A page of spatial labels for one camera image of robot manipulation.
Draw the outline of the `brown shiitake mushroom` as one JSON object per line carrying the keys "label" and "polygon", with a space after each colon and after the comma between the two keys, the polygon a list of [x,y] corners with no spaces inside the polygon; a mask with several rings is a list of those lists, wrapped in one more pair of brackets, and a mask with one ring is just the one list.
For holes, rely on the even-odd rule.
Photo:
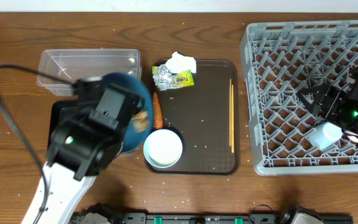
{"label": "brown shiitake mushroom", "polygon": [[149,114],[146,110],[141,110],[132,117],[134,129],[137,133],[145,131],[149,127]]}

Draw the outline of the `dark blue plate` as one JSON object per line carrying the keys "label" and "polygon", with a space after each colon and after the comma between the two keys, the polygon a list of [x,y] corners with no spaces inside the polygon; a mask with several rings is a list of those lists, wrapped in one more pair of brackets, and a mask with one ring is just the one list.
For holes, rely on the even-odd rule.
{"label": "dark blue plate", "polygon": [[146,126],[144,131],[138,133],[135,129],[134,123],[131,121],[124,136],[124,146],[121,153],[126,154],[135,151],[143,144],[154,127],[154,106],[149,89],[142,83],[141,80],[126,73],[109,73],[103,77],[102,81],[103,88],[106,88],[110,84],[119,85],[138,94],[144,99],[144,102],[139,103],[137,108],[146,110],[148,113],[149,125]]}

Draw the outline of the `light blue plastic cup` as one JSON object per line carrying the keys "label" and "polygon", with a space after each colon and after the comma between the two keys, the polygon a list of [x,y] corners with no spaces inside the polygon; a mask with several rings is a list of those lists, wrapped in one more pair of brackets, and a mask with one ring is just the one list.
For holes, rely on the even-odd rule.
{"label": "light blue plastic cup", "polygon": [[320,150],[325,150],[333,145],[342,137],[342,129],[332,123],[326,122],[315,127],[312,132],[307,135],[307,139]]}

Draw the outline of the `pink plastic cup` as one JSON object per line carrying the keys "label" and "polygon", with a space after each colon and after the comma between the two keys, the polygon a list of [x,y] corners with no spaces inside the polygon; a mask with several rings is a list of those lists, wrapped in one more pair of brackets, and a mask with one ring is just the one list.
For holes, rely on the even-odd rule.
{"label": "pink plastic cup", "polygon": [[347,137],[350,141],[358,143],[358,134],[352,133],[350,131],[342,131],[343,135]]}

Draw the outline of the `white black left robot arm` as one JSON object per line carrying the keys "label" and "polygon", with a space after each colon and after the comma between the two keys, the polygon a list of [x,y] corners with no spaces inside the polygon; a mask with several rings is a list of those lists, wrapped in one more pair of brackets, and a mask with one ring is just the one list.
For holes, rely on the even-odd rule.
{"label": "white black left robot arm", "polygon": [[123,73],[78,80],[76,100],[52,106],[47,161],[23,223],[68,223],[97,176],[147,137],[136,115],[152,117],[152,99],[137,78]]}

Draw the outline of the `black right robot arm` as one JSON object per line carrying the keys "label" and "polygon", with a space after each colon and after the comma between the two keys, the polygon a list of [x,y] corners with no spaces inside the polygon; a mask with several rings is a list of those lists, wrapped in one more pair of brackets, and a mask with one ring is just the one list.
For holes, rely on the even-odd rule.
{"label": "black right robot arm", "polygon": [[296,96],[311,114],[322,116],[346,136],[358,139],[358,66],[351,67],[347,77],[352,82],[348,92],[324,83],[302,88]]}

